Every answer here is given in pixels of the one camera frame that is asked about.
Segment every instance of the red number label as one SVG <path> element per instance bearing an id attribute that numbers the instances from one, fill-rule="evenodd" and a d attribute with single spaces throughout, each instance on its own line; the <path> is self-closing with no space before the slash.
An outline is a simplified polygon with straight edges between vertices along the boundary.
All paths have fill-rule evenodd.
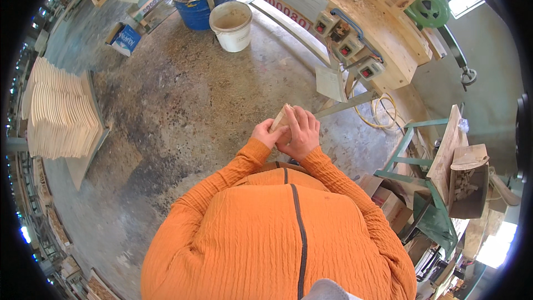
<path id="1" fill-rule="evenodd" d="M 308 24 L 307 21 L 298 16 L 297 13 L 293 12 L 290 8 L 284 6 L 281 2 L 276 0 L 264 0 L 268 2 L 270 5 L 276 7 L 277 10 L 281 11 L 286 16 L 290 17 L 294 22 L 301 25 L 304 29 L 309 30 L 312 24 Z"/>

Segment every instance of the metal frame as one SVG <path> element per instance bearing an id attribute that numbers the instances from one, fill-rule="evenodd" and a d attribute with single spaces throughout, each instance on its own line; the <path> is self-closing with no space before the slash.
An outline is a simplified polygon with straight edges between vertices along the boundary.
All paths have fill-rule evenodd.
<path id="1" fill-rule="evenodd" d="M 416 177 L 411 177 L 411 176 L 399 175 L 399 174 L 395 174 L 392 172 L 392 170 L 394 169 L 397 163 L 417 164 L 419 166 L 430 167 L 431 164 L 433 163 L 433 159 L 417 159 L 414 157 L 406 158 L 406 157 L 399 157 L 399 155 L 402 155 L 409 147 L 411 139 L 413 138 L 415 134 L 415 131 L 414 131 L 415 128 L 423 127 L 423 126 L 430 126 L 430 125 L 442 125 L 442 124 L 447 124 L 447 123 L 448 123 L 448 118 L 406 124 L 404 128 L 407 128 L 407 131 L 405 135 L 403 136 L 402 140 L 400 141 L 398 148 L 394 151 L 394 154 L 390 158 L 389 162 L 387 162 L 383 170 L 375 171 L 374 176 L 388 178 L 394 181 L 412 183 L 418 186 L 428 188 L 430 190 L 431 198 L 425 201 L 424 205 L 421 207 L 419 211 L 415 211 L 416 218 L 415 218 L 414 223 L 412 223 L 406 230 L 404 230 L 401 233 L 400 239 L 402 241 L 406 241 L 407 238 L 411 235 L 411 233 L 415 230 L 415 228 L 418 227 L 430 239 L 432 239 L 433 241 L 435 241 L 436 243 L 438 243 L 444 248 L 446 252 L 446 259 L 449 259 L 451 256 L 451 252 L 457 245 L 457 242 L 459 239 L 457 238 L 457 233 L 455 232 L 454 225 L 451 222 L 450 217 L 448 216 L 448 209 L 446 208 L 446 205 L 444 204 L 442 197 L 440 197 L 439 192 L 437 191 L 433 183 L 427 178 L 424 178 L 424 179 L 416 178 Z M 447 227 L 446 230 L 439 229 L 438 222 L 425 220 L 424 216 L 426 215 L 426 212 L 431 208 L 430 207 L 431 201 L 433 201 L 433 203 L 435 204 L 436 210 L 438 210 L 439 214 L 443 217 L 446 223 L 446 227 Z M 427 227 L 427 225 L 429 224 L 433 224 L 435 225 L 435 227 L 432 227 L 432 228 Z"/>

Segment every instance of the electrical wire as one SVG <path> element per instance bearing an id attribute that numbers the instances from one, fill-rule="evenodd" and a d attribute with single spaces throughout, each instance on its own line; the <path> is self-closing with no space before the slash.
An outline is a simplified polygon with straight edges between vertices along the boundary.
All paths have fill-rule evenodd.
<path id="1" fill-rule="evenodd" d="M 343 19 L 346 23 L 348 23 L 351 28 L 354 28 L 356 30 L 356 32 L 357 32 L 357 38 L 361 41 L 361 43 L 363 43 L 365 46 L 367 46 L 368 49 L 370 49 L 370 51 L 372 51 L 372 53 L 374 55 L 376 55 L 377 57 L 379 57 L 381 62 L 384 63 L 384 60 L 383 60 L 383 57 L 381 56 L 381 54 L 379 52 L 377 52 L 372 46 L 370 46 L 368 41 L 364 38 L 363 29 L 361 29 L 361 27 L 359 27 L 354 21 L 352 21 L 349 17 L 347 17 L 343 13 L 343 11 L 341 11 L 338 8 L 332 9 L 330 11 L 330 14 L 338 15 L 341 19 Z"/>
<path id="2" fill-rule="evenodd" d="M 357 83 L 361 80 L 361 75 L 359 75 L 355 81 L 355 83 L 353 84 L 351 90 L 350 90 L 350 93 L 349 95 L 351 94 L 352 97 L 354 97 L 354 93 L 355 93 L 355 89 L 356 89 L 356 85 Z M 383 100 L 389 100 L 390 103 L 392 104 L 392 108 L 386 108 L 384 105 L 383 105 Z M 401 129 L 401 127 L 396 123 L 396 119 L 397 118 L 400 118 L 402 119 L 402 121 L 405 122 L 405 120 L 402 118 L 402 116 L 400 116 L 400 114 L 398 114 L 398 109 L 396 108 L 396 102 L 394 102 L 394 99 L 392 98 L 392 96 L 389 94 L 389 93 L 386 93 L 386 94 L 383 94 L 378 100 L 376 103 L 374 103 L 375 100 L 372 100 L 370 101 L 370 111 L 372 112 L 372 119 L 374 120 L 374 122 L 376 122 L 376 124 L 374 123 L 371 123 L 370 120 L 372 119 L 369 119 L 367 117 L 364 117 L 363 115 L 361 115 L 361 113 L 359 112 L 359 110 L 357 109 L 357 106 L 354 106 L 353 108 L 355 109 L 357 115 L 359 116 L 359 118 L 361 118 L 361 120 L 368 124 L 369 126 L 373 127 L 373 128 L 376 128 L 376 129 L 382 129 L 382 130 L 386 130 L 386 131 L 398 131 Z M 377 114 L 377 105 L 378 104 L 381 104 L 383 106 L 383 109 L 385 110 L 385 112 L 389 115 L 389 117 L 391 117 L 392 119 L 392 122 L 389 123 L 389 124 L 382 124 L 380 121 L 379 121 L 379 118 L 378 118 L 378 114 Z M 389 110 L 394 110 L 394 117 L 392 117 L 389 113 Z M 398 125 L 398 129 L 391 129 L 394 125 Z"/>

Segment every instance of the person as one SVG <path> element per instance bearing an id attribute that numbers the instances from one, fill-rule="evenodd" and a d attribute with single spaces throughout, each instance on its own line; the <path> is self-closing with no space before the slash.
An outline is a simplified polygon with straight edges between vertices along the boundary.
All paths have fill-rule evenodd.
<path id="1" fill-rule="evenodd" d="M 289 126 L 258 124 L 172 204 L 144 259 L 143 299 L 415 298 L 413 264 L 383 212 L 322 152 L 320 122 L 294 108 L 298 119 L 286 108 Z M 289 130 L 276 146 L 301 167 L 265 163 Z"/>

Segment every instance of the paper box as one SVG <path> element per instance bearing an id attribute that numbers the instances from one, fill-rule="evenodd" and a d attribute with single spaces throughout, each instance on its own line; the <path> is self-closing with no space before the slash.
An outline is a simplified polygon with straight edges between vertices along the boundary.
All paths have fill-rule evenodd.
<path id="1" fill-rule="evenodd" d="M 118 22 L 111 29 L 105 43 L 121 54 L 129 57 L 140 40 L 141 36 L 130 25 Z"/>
<path id="2" fill-rule="evenodd" d="M 448 196 L 448 215 L 451 218 L 481 218 L 489 190 L 488 161 L 485 144 L 454 150 Z"/>
<path id="3" fill-rule="evenodd" d="M 413 210 L 407 206 L 390 190 L 379 187 L 371 197 L 372 201 L 378 205 L 385 218 L 389 221 L 391 229 L 398 234 L 407 224 Z"/>

